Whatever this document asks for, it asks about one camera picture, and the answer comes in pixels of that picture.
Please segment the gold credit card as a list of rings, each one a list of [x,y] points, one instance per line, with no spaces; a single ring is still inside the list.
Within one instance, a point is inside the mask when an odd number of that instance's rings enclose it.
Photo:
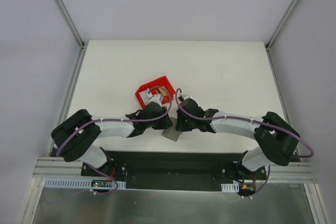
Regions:
[[[163,96],[167,95],[167,92],[163,88],[158,88],[157,90],[158,90],[157,93],[160,93]]]

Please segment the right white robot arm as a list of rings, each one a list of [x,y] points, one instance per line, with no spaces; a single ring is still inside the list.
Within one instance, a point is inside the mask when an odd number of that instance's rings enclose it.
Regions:
[[[218,109],[203,110],[191,98],[178,104],[176,130],[188,132],[229,133],[247,137],[258,147],[245,151],[238,161],[236,173],[242,179],[250,178],[257,169],[271,163],[287,166],[297,147],[299,134],[278,114],[267,112],[262,117],[228,114]]]

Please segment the red plastic bin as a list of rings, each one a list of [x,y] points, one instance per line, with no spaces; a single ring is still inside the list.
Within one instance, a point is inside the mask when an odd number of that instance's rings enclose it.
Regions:
[[[168,80],[167,76],[161,76],[155,80],[141,85],[135,92],[135,97],[137,98],[141,108],[144,109],[144,107],[149,104],[149,94],[158,94],[158,88],[163,88],[167,92],[167,95],[163,98],[162,104],[169,102],[168,95],[173,98],[175,89]]]

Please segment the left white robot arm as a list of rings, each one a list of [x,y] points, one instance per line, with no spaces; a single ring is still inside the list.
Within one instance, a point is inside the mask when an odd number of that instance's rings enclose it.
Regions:
[[[66,119],[51,132],[58,151],[57,157],[65,162],[82,161],[92,166],[99,176],[106,176],[111,170],[111,158],[94,141],[105,137],[136,137],[151,128],[166,130],[173,126],[167,108],[151,102],[142,110],[121,118],[100,119],[81,109]]]

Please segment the grey leather card holder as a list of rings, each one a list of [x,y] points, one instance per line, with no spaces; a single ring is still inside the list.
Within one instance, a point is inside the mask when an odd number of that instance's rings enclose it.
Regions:
[[[162,136],[168,138],[169,140],[177,142],[180,135],[182,135],[182,132],[176,130],[177,119],[174,117],[170,117],[170,120],[172,121],[173,125],[168,129],[164,129],[162,132]]]

